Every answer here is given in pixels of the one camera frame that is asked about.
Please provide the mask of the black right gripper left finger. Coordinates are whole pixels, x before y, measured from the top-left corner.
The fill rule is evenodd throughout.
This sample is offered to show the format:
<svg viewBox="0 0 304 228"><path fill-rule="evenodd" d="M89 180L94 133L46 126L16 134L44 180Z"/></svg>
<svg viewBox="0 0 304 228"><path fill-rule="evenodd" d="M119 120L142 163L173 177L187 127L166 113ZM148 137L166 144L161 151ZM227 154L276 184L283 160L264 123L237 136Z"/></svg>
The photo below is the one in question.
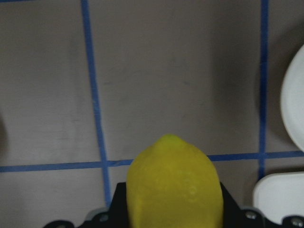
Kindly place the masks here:
<svg viewBox="0 0 304 228"><path fill-rule="evenodd" d="M109 209L91 211L80 228L128 228L129 219L126 204L126 183L116 185Z"/></svg>

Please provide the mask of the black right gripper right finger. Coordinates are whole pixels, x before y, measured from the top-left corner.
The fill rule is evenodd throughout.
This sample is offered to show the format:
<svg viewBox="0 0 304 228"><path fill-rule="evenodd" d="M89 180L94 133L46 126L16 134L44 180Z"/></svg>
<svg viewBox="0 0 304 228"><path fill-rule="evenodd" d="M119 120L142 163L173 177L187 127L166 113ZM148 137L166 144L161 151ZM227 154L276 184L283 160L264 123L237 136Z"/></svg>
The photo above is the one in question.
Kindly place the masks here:
<svg viewBox="0 0 304 228"><path fill-rule="evenodd" d="M277 224L270 221L256 208L241 208L233 199L224 184L221 183L220 185L224 200L224 228L302 228L304 226L303 216L286 216L280 224Z"/></svg>

